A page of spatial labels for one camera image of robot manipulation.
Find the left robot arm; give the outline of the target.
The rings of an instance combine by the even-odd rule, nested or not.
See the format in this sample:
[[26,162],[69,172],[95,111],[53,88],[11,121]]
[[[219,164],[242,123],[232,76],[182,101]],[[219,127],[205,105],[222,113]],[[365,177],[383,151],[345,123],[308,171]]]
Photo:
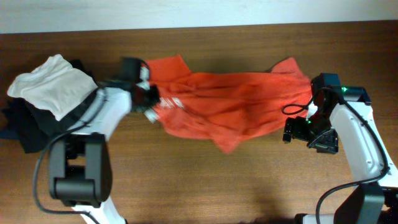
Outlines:
[[145,112],[160,101],[149,83],[150,66],[138,58],[123,58],[120,74],[91,93],[83,116],[54,137],[49,155],[49,194],[68,207],[63,214],[80,215],[87,223],[126,223],[111,199],[113,173],[108,141],[131,112]]

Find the orange t-shirt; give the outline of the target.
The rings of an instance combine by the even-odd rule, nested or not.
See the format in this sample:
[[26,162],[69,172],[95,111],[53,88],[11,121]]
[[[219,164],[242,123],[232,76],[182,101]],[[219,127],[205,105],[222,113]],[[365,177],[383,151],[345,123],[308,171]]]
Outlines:
[[312,96],[310,79],[294,58],[268,72],[192,72],[179,55],[148,65],[150,84],[160,94],[152,119],[170,135],[209,139],[225,153],[283,128],[282,108],[304,105]]

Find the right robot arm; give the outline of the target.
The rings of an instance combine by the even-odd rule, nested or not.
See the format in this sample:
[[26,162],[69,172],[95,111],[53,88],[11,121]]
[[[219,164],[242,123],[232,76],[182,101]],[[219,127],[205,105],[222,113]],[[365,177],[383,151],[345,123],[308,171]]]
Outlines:
[[298,213],[294,223],[397,223],[397,167],[374,122],[365,88],[343,86],[338,75],[311,80],[312,98],[288,113],[283,141],[299,139],[318,153],[336,154],[342,145],[353,181],[326,191],[315,213]]

